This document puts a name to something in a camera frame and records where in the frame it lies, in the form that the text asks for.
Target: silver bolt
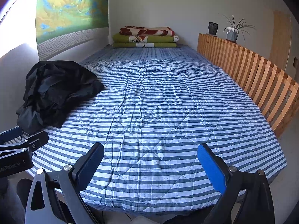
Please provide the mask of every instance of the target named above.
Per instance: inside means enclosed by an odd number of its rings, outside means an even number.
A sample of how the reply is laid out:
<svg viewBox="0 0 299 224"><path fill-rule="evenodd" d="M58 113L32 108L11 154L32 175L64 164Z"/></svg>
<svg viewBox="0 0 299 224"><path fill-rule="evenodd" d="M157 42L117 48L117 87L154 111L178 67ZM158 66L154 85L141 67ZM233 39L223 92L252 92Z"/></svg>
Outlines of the silver bolt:
<svg viewBox="0 0 299 224"><path fill-rule="evenodd" d="M44 172L44 170L42 168L39 168L36 173L37 174L42 174L43 172Z"/></svg>
<svg viewBox="0 0 299 224"><path fill-rule="evenodd" d="M259 170L258 170L258 174L259 174L259 175L265 175L265 172L264 172L263 170L259 169Z"/></svg>
<svg viewBox="0 0 299 224"><path fill-rule="evenodd" d="M231 172L236 172L237 171L237 168L235 166L229 166L228 169L231 171Z"/></svg>
<svg viewBox="0 0 299 224"><path fill-rule="evenodd" d="M68 164L68 165L64 166L63 169L64 169L65 171L69 171L69 170L72 169L72 167L73 167L72 165L69 165L69 164Z"/></svg>

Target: black pot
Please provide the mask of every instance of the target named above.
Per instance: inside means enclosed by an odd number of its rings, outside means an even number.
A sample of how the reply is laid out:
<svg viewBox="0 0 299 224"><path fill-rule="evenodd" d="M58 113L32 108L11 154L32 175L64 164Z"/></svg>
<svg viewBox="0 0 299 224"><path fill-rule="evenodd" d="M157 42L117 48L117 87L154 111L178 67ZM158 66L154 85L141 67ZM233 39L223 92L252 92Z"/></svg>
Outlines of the black pot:
<svg viewBox="0 0 299 224"><path fill-rule="evenodd" d="M217 33L217 30L218 30L218 24L209 22L209 34L215 36Z"/></svg>

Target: mattress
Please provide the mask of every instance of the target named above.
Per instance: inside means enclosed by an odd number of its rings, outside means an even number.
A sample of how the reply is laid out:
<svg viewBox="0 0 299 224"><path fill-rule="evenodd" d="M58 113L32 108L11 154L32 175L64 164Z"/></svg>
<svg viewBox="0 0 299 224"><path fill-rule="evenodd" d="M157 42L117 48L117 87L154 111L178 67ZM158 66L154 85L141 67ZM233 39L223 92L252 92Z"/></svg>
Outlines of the mattress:
<svg viewBox="0 0 299 224"><path fill-rule="evenodd" d="M95 142L105 156L84 201L97 209L182 212L215 204L197 159L207 143L227 165L276 176L286 159L269 124L247 94L219 67L187 46L110 46L81 63L105 85L74 109L60 129L47 127L38 168L60 170Z"/></svg>

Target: folded blanket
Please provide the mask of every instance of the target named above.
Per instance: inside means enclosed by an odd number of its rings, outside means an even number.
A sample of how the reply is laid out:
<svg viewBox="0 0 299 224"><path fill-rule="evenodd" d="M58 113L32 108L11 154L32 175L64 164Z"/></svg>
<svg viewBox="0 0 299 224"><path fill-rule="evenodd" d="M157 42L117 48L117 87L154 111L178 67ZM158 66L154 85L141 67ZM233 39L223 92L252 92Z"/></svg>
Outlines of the folded blanket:
<svg viewBox="0 0 299 224"><path fill-rule="evenodd" d="M148 47L148 48L176 48L176 43L114 43L113 48Z"/></svg>
<svg viewBox="0 0 299 224"><path fill-rule="evenodd" d="M135 36L174 36L174 31L170 27L145 28L136 26L124 26L119 31L119 34Z"/></svg>
<svg viewBox="0 0 299 224"><path fill-rule="evenodd" d="M178 36L134 36L120 35L119 33L113 36L116 43L173 43L178 42Z"/></svg>

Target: black jacket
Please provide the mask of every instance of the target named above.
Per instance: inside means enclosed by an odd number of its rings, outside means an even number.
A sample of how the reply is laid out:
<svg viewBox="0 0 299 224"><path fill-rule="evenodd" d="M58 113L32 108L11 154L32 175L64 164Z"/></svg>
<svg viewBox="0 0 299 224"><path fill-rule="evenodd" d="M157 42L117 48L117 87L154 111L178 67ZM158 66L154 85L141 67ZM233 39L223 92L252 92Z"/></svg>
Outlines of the black jacket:
<svg viewBox="0 0 299 224"><path fill-rule="evenodd" d="M60 128L68 113L81 101L104 89L97 76L74 61L40 61L26 76L17 125L34 134L51 125Z"/></svg>

